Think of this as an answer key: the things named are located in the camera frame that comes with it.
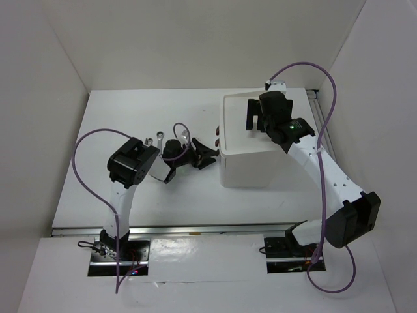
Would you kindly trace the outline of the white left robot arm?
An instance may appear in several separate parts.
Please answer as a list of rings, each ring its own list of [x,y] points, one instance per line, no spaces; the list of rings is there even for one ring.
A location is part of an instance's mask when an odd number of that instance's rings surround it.
[[[116,150],[107,164],[112,208],[100,232],[100,243],[105,246],[106,254],[114,260],[121,260],[128,254],[132,202],[137,186],[147,175],[167,184],[174,178],[177,168],[191,165],[202,170],[215,163],[219,154],[219,150],[203,145],[196,138],[190,143],[170,139],[159,149],[133,137]]]

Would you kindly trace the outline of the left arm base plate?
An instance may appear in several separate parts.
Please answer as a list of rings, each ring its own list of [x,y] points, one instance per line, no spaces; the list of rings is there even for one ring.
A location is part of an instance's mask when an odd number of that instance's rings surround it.
[[[91,257],[87,276],[107,277],[116,276],[116,252],[102,245],[99,241],[79,242],[91,249]],[[129,241],[119,256],[119,276],[127,273],[130,276],[147,276],[149,273],[149,254],[151,242],[149,240]]]

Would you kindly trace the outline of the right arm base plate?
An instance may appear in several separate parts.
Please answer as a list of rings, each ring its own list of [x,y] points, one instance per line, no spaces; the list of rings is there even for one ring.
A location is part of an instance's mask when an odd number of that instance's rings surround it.
[[[266,237],[259,252],[266,257],[268,274],[306,272],[311,265],[316,244],[292,245],[284,237]]]

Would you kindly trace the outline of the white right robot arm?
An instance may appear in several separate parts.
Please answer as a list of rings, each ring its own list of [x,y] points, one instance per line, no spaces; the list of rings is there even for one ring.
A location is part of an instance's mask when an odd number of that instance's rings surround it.
[[[343,248],[374,228],[381,199],[349,179],[313,127],[292,116],[294,103],[281,89],[223,96],[216,152],[220,183],[261,188],[304,170],[321,191],[322,213],[286,230],[285,250],[297,256],[309,245]]]

